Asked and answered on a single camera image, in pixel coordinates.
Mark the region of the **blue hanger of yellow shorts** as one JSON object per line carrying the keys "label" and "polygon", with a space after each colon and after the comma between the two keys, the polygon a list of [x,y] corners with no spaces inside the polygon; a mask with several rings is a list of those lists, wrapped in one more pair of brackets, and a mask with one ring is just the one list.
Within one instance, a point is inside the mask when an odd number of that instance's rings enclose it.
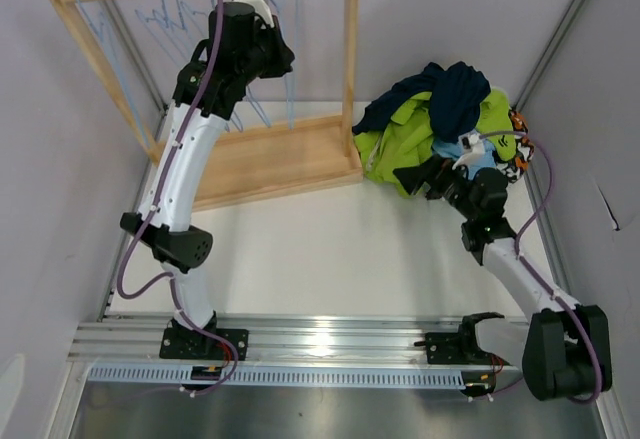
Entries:
{"label": "blue hanger of yellow shorts", "polygon": [[136,9],[135,15],[140,23],[142,23],[147,29],[150,29],[150,24],[154,23],[159,30],[168,38],[171,38],[172,26],[170,25],[169,13],[165,0],[159,0],[160,6],[158,8],[152,8],[150,14],[145,14],[142,10]]}

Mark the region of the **lime green shorts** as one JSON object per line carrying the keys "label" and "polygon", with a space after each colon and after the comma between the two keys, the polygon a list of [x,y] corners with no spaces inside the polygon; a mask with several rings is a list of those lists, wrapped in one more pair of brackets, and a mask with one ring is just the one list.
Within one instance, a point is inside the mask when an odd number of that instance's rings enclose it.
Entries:
{"label": "lime green shorts", "polygon": [[[354,137],[365,177],[373,182],[393,184],[403,197],[408,194],[395,178],[393,170],[417,166],[428,160],[434,155],[433,142],[439,139],[430,124],[429,98],[428,93],[421,93],[410,99],[394,113],[384,131],[366,132]],[[493,88],[480,105],[479,121],[472,132],[482,135],[511,130],[509,111],[507,95]],[[494,145],[501,159],[509,160],[515,154],[514,140],[510,136],[506,134],[484,140]]]}

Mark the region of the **blue hanger of light-blue shorts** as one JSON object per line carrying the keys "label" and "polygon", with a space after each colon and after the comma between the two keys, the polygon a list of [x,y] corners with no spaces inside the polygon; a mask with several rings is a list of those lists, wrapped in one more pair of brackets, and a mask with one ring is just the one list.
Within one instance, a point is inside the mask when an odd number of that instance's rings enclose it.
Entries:
{"label": "blue hanger of light-blue shorts", "polygon": [[191,33],[187,20],[185,18],[185,10],[183,9],[182,0],[173,0],[175,3],[175,11],[177,19],[171,18],[168,12],[165,13],[168,30],[176,36],[176,39],[186,51],[192,50],[197,45],[195,36]]}

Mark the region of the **orange camouflage shorts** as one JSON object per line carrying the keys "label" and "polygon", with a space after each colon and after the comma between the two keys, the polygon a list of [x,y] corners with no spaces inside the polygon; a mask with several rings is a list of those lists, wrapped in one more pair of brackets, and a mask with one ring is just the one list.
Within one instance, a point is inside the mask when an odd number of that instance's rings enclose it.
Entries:
{"label": "orange camouflage shorts", "polygon": [[515,132],[522,133],[522,136],[510,136],[514,140],[515,154],[509,160],[501,159],[497,151],[493,153],[493,156],[496,168],[506,177],[510,184],[513,184],[526,173],[535,147],[527,137],[529,130],[524,116],[515,109],[511,109],[509,118],[512,129]]}

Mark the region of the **light blue shorts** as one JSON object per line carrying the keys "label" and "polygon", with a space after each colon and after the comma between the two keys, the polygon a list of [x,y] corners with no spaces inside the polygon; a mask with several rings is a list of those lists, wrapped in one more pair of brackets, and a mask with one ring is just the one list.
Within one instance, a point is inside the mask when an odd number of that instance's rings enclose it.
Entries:
{"label": "light blue shorts", "polygon": [[[489,140],[484,140],[483,145],[483,156],[475,160],[473,163],[467,165],[469,178],[473,178],[476,173],[482,168],[497,168],[496,161],[493,156],[493,152],[495,151],[494,145]],[[459,143],[448,143],[440,139],[436,139],[433,142],[432,151],[434,154],[437,154],[441,157],[454,160],[459,159],[464,153],[463,148]]]}

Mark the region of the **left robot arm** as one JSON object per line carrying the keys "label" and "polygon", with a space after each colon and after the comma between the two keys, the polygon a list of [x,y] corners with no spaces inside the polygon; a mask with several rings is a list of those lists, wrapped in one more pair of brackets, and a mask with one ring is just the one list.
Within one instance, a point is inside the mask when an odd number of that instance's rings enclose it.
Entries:
{"label": "left robot arm", "polygon": [[290,73],[294,54],[266,5],[227,1],[209,16],[209,36],[179,71],[169,106],[171,130],[148,196],[120,227],[133,245],[145,244],[170,285],[174,319],[186,328],[182,347],[197,359],[216,349],[206,326],[214,317],[203,264],[211,233],[191,223],[209,156],[251,82]]}

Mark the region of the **blue hanger of camouflage shorts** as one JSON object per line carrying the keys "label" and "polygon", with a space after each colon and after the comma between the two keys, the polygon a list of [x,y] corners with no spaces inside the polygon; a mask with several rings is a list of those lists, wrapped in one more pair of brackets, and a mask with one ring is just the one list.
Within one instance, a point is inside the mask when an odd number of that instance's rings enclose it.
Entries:
{"label": "blue hanger of camouflage shorts", "polygon": [[84,16],[86,23],[93,32],[94,36],[98,39],[98,42],[106,55],[107,61],[111,66],[115,77],[118,81],[118,85],[124,95],[125,104],[131,113],[134,121],[135,131],[142,140],[142,145],[146,151],[151,150],[150,135],[145,131],[145,124],[141,119],[141,116],[136,108],[131,90],[127,83],[126,74],[121,68],[120,61],[118,59],[117,47],[114,45],[113,28],[108,20],[103,6],[98,7],[98,23],[95,23],[90,14],[86,11],[83,2],[81,0],[75,0],[76,4],[80,8],[80,12]]}

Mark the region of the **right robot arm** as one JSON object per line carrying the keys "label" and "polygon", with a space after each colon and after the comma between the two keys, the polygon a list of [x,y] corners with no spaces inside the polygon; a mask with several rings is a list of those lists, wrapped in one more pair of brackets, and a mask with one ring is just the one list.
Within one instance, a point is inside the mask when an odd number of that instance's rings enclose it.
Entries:
{"label": "right robot arm", "polygon": [[520,332],[498,313],[467,318],[456,339],[458,354],[479,362],[492,354],[518,368],[540,401],[566,398],[589,404],[612,386],[608,319],[541,274],[505,216],[508,181],[493,168],[467,178],[453,160],[438,155],[393,172],[402,188],[443,199],[463,217],[461,240],[476,262],[505,287],[527,321]]}

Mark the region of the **navy blue shorts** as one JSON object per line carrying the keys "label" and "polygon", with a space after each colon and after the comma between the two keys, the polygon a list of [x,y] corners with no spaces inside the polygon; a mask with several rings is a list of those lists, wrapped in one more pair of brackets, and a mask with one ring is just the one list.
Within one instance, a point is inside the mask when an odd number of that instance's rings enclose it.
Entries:
{"label": "navy blue shorts", "polygon": [[396,82],[390,90],[365,107],[363,118],[352,133],[382,132],[394,113],[410,99],[428,93],[430,124],[436,137],[455,142],[475,128],[482,101],[491,92],[485,75],[459,61],[447,69],[435,62],[413,76]]}

